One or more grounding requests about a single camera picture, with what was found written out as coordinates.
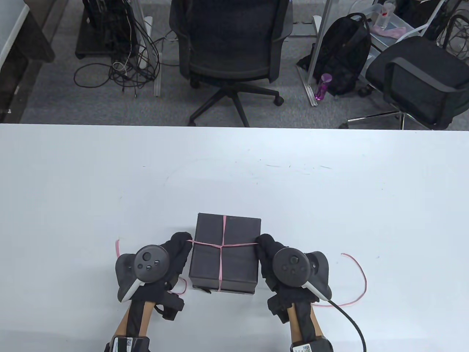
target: chair wheel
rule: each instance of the chair wheel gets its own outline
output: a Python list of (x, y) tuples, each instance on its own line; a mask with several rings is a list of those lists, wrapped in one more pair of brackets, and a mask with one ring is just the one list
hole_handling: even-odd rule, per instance
[(364, 97), (369, 96), (371, 93), (373, 93), (373, 90), (374, 90), (374, 88), (368, 85), (366, 87), (360, 88), (358, 90), (358, 95), (361, 98), (364, 98)]
[(199, 89), (200, 88), (200, 82), (191, 78), (190, 79), (190, 86), (194, 89)]
[(278, 107), (279, 107), (280, 105), (282, 105), (283, 102), (284, 102), (284, 100), (283, 100), (283, 98), (282, 98), (280, 95), (277, 95), (277, 96), (275, 97), (274, 101), (273, 101), (273, 103), (274, 103), (275, 105), (277, 105)]

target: pink string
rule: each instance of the pink string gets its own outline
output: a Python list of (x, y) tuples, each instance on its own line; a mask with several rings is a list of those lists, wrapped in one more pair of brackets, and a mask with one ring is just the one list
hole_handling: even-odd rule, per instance
[(178, 295), (178, 296), (182, 296), (182, 295), (183, 295), (184, 293), (186, 293), (186, 291), (187, 291), (187, 280), (184, 279), (184, 278), (182, 278), (182, 277), (178, 277), (178, 279), (181, 279), (181, 280), (184, 281), (184, 291), (182, 291), (182, 292), (173, 292), (173, 291), (169, 291), (169, 293), (175, 293), (175, 294)]
[[(354, 299), (352, 302), (343, 303), (343, 304), (338, 305), (339, 307), (347, 307), (347, 306), (351, 306), (352, 304), (355, 304), (356, 302), (358, 302), (359, 300), (361, 300), (363, 298), (366, 291), (368, 290), (368, 281), (366, 280), (366, 275), (365, 275), (365, 272), (362, 269), (362, 266), (358, 263), (358, 261), (354, 257), (352, 257), (350, 254), (347, 254), (347, 253), (341, 253), (341, 255), (349, 257), (351, 260), (353, 260), (355, 262), (355, 264), (360, 268), (360, 271), (362, 272), (362, 275), (363, 275), (363, 280), (365, 281), (365, 288), (364, 288), (362, 294), (360, 296), (358, 296), (357, 299)], [(315, 306), (315, 307), (323, 307), (323, 308), (333, 308), (334, 307), (334, 306), (329, 305), (329, 304), (322, 305), (322, 304), (312, 303), (312, 305)]]
[(257, 245), (257, 243), (240, 243), (240, 244), (237, 244), (237, 245), (226, 245), (225, 244), (225, 227), (226, 227), (226, 225), (227, 225), (227, 216), (223, 215), (223, 235), (222, 235), (222, 238), (221, 238), (221, 245), (214, 245), (212, 243), (198, 242), (198, 241), (193, 241), (191, 239), (187, 240), (188, 242), (192, 242), (196, 245), (207, 245), (207, 246), (210, 246), (210, 247), (215, 247), (215, 248), (220, 249), (220, 269), (219, 269), (219, 272), (218, 272), (218, 292), (221, 291), (221, 282), (223, 280), (223, 266), (222, 266), (222, 250), (223, 250), (223, 248), (224, 247), (244, 247), (244, 246), (247, 246), (247, 245)]
[(116, 255), (117, 255), (118, 258), (121, 256), (121, 251), (119, 250), (120, 241), (121, 240), (119, 240), (119, 239), (116, 241)]

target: plastic bottle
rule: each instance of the plastic bottle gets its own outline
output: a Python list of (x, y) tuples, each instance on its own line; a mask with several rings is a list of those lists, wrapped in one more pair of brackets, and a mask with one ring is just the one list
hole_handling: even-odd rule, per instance
[(396, 2), (394, 0), (385, 1), (381, 8), (381, 12), (378, 15), (378, 19), (375, 22), (375, 25), (385, 30), (395, 9)]
[(325, 97), (325, 93), (327, 92), (327, 88), (329, 84), (332, 82), (332, 76), (329, 75), (328, 73), (324, 73), (321, 76), (321, 80), (319, 81), (318, 88), (316, 89), (316, 92), (314, 93), (314, 98), (316, 98), (317, 101), (321, 101)]

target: gray carpet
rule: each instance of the gray carpet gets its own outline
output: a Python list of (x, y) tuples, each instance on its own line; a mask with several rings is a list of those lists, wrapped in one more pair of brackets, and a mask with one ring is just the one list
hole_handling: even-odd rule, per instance
[[(153, 38), (159, 38), (169, 30), (169, 5), (145, 4), (145, 15), (154, 19)], [(137, 91), (122, 93), (121, 88), (109, 82), (103, 87), (85, 89), (73, 82), (73, 73), (80, 66), (91, 62), (109, 63), (109, 60), (75, 57), (75, 45), (79, 30), (83, 4), (81, 0), (69, 0), (61, 24), (53, 40), (56, 59), (45, 64), (29, 97), (22, 123), (54, 124), (106, 124), (106, 125), (156, 125), (185, 126), (188, 118), (216, 91), (203, 85), (192, 89), (177, 67), (163, 67), (161, 96), (153, 97), (153, 84)], [(320, 14), (321, 5), (295, 4), (295, 20), (304, 21)], [(272, 84), (256, 82), (259, 86), (280, 91), (285, 103), (281, 107), (265, 96), (240, 94), (244, 110), (252, 127), (282, 128), (337, 128), (347, 118), (376, 114), (392, 110), (382, 96), (375, 92), (360, 98), (356, 92), (341, 97), (327, 95), (319, 106), (310, 106), (295, 63), (309, 53), (311, 40), (288, 38), (282, 50), (280, 77)], [(166, 63), (177, 62), (177, 42), (165, 41), (163, 59)], [(94, 85), (107, 77), (107, 68), (88, 67), (82, 70), (77, 81)], [(236, 108), (229, 98), (222, 99), (197, 119), (198, 126), (242, 126)], [(353, 128), (395, 129), (398, 122), (393, 117), (375, 119)], [(409, 122), (406, 129), (421, 129)], [(454, 119), (450, 130), (469, 130), (469, 114)]]

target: plastic container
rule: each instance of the plastic container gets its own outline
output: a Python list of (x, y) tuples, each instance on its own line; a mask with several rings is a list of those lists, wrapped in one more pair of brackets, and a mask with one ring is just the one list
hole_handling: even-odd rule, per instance
[(385, 1), (378, 18), (376, 19), (375, 25), (385, 30), (395, 9), (396, 3), (394, 0)]

